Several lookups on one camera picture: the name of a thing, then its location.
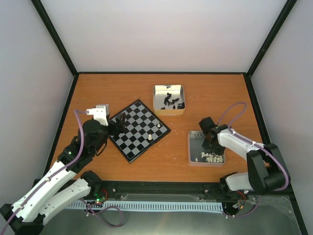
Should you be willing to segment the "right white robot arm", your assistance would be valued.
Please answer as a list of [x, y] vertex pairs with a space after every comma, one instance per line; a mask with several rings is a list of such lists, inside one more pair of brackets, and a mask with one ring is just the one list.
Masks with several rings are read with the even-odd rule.
[[202, 147], [211, 155], [221, 156], [229, 149], [247, 163], [246, 173], [235, 172], [220, 179], [225, 190], [264, 195], [289, 186], [291, 177], [277, 145], [252, 141], [226, 124], [216, 125], [210, 117], [202, 119], [199, 126], [204, 134]]

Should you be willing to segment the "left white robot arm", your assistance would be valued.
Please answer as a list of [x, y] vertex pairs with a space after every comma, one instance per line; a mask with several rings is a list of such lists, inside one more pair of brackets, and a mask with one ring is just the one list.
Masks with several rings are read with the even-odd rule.
[[77, 136], [42, 179], [21, 199], [1, 207], [5, 227], [11, 227], [15, 234], [38, 235], [69, 204], [101, 193], [102, 180], [91, 170], [68, 187], [62, 187], [103, 152], [109, 136], [123, 132], [125, 114], [118, 115], [116, 121], [109, 121], [109, 115], [99, 109], [89, 109], [86, 114], [93, 118], [84, 123], [78, 121]]

